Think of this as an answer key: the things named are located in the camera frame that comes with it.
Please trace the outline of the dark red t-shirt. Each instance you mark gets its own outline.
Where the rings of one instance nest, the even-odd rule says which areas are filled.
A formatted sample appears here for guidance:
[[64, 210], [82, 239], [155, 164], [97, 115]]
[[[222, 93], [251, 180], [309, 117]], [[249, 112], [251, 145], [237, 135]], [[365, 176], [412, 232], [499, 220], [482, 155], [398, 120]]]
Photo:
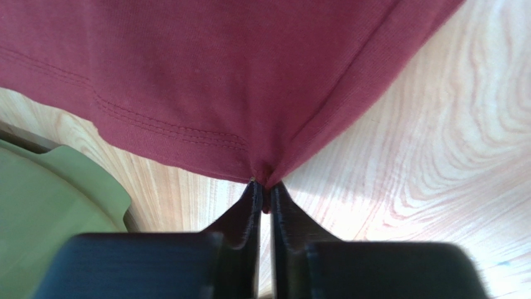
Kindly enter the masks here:
[[272, 187], [362, 116], [460, 1], [2, 1], [1, 86], [111, 145]]

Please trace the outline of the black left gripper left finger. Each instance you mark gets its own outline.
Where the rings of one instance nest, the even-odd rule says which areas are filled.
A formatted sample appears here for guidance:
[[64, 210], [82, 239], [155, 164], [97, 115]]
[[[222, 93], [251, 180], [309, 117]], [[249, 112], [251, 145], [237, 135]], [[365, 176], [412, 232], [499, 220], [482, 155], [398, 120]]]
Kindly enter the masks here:
[[200, 232], [86, 233], [58, 251], [36, 298], [255, 298], [262, 186]]

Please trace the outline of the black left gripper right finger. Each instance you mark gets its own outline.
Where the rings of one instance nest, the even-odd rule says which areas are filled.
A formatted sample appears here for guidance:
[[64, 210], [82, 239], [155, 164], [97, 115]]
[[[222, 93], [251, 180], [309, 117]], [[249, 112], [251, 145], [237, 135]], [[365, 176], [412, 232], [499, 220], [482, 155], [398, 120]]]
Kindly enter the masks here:
[[270, 191], [276, 298], [486, 298], [470, 258], [440, 242], [344, 241]]

